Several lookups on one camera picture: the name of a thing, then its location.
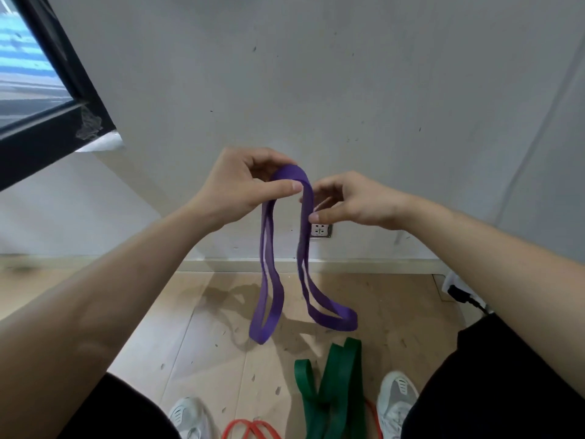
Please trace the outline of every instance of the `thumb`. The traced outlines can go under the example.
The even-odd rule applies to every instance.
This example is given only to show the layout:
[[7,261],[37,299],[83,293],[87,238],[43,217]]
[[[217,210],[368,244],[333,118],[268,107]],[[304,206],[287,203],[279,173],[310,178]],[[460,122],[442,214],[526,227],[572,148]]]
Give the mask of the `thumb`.
[[347,205],[344,202],[332,208],[314,212],[309,216],[311,223],[323,223],[324,225],[330,225],[344,220],[349,220]]
[[259,183],[256,190],[256,202],[258,204],[268,200],[289,197],[303,190],[301,182],[296,180],[274,180]]

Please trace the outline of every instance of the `sneaker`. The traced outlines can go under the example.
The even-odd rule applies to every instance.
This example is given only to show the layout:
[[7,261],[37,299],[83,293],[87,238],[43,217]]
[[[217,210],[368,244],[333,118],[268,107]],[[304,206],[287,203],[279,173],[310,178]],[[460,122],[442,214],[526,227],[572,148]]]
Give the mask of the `sneaker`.
[[376,404],[384,439],[400,438],[402,424],[417,398],[417,389],[404,373],[392,371],[386,374]]
[[201,400],[197,398],[180,399],[168,418],[182,439],[211,439],[209,417]]

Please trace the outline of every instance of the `electrical outlet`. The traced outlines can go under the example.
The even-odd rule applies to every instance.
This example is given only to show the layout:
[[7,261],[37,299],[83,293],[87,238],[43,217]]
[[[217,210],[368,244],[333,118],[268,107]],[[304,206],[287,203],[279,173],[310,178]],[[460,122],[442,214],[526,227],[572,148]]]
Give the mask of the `electrical outlet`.
[[323,239],[331,237],[333,225],[311,225],[311,237]]

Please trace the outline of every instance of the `purple resistance band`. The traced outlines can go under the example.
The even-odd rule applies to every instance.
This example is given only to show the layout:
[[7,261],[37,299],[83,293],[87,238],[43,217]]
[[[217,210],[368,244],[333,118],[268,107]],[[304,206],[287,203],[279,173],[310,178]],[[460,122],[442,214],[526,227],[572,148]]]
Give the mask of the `purple resistance band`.
[[[276,171],[270,180],[297,180],[303,184],[303,205],[301,206],[301,233],[296,249],[296,265],[298,267],[298,277],[301,280],[303,287],[303,296],[307,302],[307,310],[309,316],[326,328],[331,328],[336,331],[354,331],[357,328],[357,314],[354,310],[344,307],[336,302],[333,302],[326,295],[321,293],[315,283],[311,280],[309,275],[309,239],[311,236],[311,224],[309,223],[309,214],[313,212],[313,189],[307,178],[305,172],[296,165],[285,165]],[[258,305],[254,311],[252,322],[250,324],[250,338],[254,339],[260,345],[265,343],[274,332],[278,319],[282,314],[282,306],[284,305],[284,288],[280,282],[280,277],[274,267],[274,221],[272,212],[276,200],[271,200],[262,204],[262,229],[260,234],[260,265],[262,266],[262,285],[260,287],[260,298]],[[264,311],[266,310],[266,302],[268,299],[268,277],[266,275],[266,268],[264,267],[264,260],[270,280],[272,282],[273,299],[270,312],[266,319],[266,323],[262,326],[264,320]],[[303,264],[307,271],[307,282],[309,288],[305,284],[305,273],[303,271]],[[333,314],[339,317],[329,316],[323,314],[316,309],[311,302],[309,302],[309,290],[311,294],[323,308],[330,310]]]

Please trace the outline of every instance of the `wooden floor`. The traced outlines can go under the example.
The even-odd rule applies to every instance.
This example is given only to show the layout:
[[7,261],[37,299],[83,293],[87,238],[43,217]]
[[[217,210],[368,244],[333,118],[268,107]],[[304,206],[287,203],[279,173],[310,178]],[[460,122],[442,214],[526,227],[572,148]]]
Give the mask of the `wooden floor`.
[[[0,318],[62,281],[72,270],[0,271]],[[456,347],[463,322],[430,275],[316,274],[317,286],[355,309],[362,340],[364,392],[375,401],[383,376],[404,371],[422,389]],[[258,273],[175,273],[110,367],[167,411],[185,396],[208,407],[223,430],[234,418],[260,418],[286,438],[304,437],[296,359],[324,369],[332,342],[346,334],[316,325],[298,277],[283,274],[284,313],[264,345],[248,339]]]

